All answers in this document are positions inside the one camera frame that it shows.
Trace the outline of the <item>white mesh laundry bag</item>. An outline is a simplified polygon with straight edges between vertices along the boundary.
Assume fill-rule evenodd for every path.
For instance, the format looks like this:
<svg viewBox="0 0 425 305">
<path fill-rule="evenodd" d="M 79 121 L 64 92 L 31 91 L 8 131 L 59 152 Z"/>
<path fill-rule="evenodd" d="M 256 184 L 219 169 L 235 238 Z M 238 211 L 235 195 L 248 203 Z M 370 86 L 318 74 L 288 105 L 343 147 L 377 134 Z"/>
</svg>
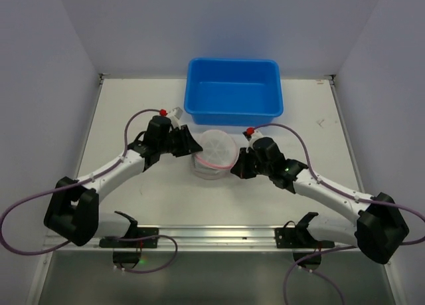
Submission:
<svg viewBox="0 0 425 305">
<path fill-rule="evenodd" d="M 207 130 L 197 142 L 203 150 L 192 155 L 192 172 L 206 180 L 225 177 L 238 159 L 239 150 L 232 136 L 222 130 Z"/>
</svg>

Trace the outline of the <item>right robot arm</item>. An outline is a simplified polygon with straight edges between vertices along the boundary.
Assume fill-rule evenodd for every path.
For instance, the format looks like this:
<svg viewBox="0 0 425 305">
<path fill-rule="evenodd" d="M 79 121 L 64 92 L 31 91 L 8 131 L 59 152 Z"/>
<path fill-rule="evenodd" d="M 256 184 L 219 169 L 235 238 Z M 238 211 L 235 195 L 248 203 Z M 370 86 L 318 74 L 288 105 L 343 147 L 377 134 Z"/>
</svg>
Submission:
<svg viewBox="0 0 425 305">
<path fill-rule="evenodd" d="M 385 264 L 409 234 L 409 228 L 394 200 L 385 193 L 371 196 L 350 191 L 337 183 L 328 186 L 312 176 L 309 166 L 287 159 L 270 137 L 248 136 L 231 174 L 241 179 L 267 177 L 277 188 L 304 196 L 339 214 L 330 219 L 318 212 L 304 215 L 292 228 L 275 230 L 279 248 L 352 245 L 369 259 Z"/>
</svg>

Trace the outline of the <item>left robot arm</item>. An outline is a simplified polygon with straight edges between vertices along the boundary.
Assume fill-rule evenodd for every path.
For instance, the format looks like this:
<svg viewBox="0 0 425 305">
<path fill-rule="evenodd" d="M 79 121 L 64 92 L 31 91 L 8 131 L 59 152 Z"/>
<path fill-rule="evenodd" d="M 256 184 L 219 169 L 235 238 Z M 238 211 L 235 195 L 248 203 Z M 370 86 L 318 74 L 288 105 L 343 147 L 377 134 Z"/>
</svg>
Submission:
<svg viewBox="0 0 425 305">
<path fill-rule="evenodd" d="M 100 203 L 127 180 L 147 171 L 163 154 L 183 157 L 201 152 L 186 125 L 173 125 L 165 116 L 154 116 L 146 131 L 126 142 L 122 155 L 90 175 L 60 179 L 44 216 L 44 225 L 76 246 L 93 238 L 132 242 L 137 221 L 116 211 L 101 214 Z"/>
</svg>

